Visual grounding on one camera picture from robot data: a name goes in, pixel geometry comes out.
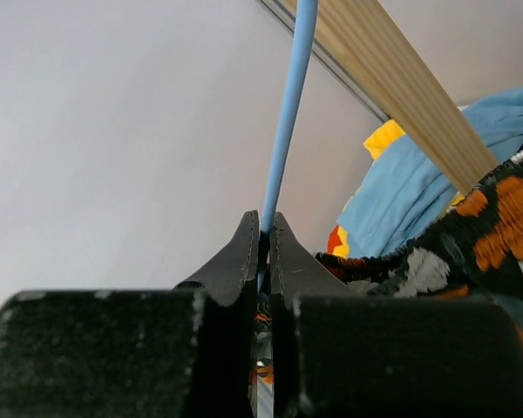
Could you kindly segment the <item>light blue shorts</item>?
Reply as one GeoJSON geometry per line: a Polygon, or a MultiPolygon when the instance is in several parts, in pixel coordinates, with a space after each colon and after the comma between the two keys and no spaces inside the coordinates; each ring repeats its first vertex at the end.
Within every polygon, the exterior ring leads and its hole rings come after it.
{"type": "MultiPolygon", "coordinates": [[[[523,148],[523,87],[481,98],[462,113],[499,162],[523,148]]],[[[389,253],[461,198],[395,121],[374,131],[364,146],[372,165],[329,235],[328,251],[340,257],[389,253]]]]}

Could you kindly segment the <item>yellow shorts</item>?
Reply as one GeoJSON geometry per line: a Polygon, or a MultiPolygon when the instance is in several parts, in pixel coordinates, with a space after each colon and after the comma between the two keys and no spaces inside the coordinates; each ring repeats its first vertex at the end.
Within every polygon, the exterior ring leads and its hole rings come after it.
{"type": "Polygon", "coordinates": [[[332,254],[343,258],[389,253],[463,199],[396,121],[363,146],[372,165],[336,222],[343,244],[332,254]]]}

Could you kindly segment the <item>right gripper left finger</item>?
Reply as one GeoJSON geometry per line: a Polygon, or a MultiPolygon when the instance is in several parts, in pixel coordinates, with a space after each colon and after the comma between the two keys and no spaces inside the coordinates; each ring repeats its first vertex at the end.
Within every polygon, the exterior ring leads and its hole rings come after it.
{"type": "Polygon", "coordinates": [[[9,297],[0,417],[252,416],[258,224],[172,289],[9,297]]]}

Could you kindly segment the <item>black orange camouflage shorts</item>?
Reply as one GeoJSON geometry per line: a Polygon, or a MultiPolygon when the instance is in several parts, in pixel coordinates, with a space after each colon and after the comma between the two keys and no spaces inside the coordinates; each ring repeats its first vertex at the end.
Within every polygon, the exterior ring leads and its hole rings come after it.
{"type": "Polygon", "coordinates": [[[363,285],[364,305],[386,308],[363,325],[377,340],[356,376],[523,384],[523,151],[394,251],[313,261],[333,287],[363,285]]]}

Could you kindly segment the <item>orange red shorts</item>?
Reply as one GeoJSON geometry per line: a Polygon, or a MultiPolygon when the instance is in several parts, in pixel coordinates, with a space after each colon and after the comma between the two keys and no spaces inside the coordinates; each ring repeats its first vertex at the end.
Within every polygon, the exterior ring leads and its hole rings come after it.
{"type": "Polygon", "coordinates": [[[343,244],[343,239],[340,234],[340,226],[336,225],[333,230],[329,233],[327,252],[334,253],[337,247],[340,247],[343,244]]]}

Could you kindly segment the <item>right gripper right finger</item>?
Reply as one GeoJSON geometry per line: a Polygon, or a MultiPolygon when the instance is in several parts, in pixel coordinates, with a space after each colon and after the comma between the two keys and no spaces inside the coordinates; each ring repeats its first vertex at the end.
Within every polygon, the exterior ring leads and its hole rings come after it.
{"type": "Polygon", "coordinates": [[[475,300],[366,298],[298,242],[270,242],[278,417],[523,417],[523,345],[475,300]]]}

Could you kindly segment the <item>blue wire hanger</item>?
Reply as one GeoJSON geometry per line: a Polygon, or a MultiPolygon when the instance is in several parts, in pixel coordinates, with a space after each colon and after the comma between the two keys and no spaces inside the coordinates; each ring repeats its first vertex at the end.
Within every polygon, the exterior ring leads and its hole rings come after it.
{"type": "Polygon", "coordinates": [[[302,0],[296,4],[295,27],[289,57],[288,74],[268,171],[268,182],[261,213],[257,267],[257,291],[262,291],[268,270],[269,235],[275,222],[276,207],[289,155],[289,147],[301,102],[314,42],[318,2],[302,0]]]}

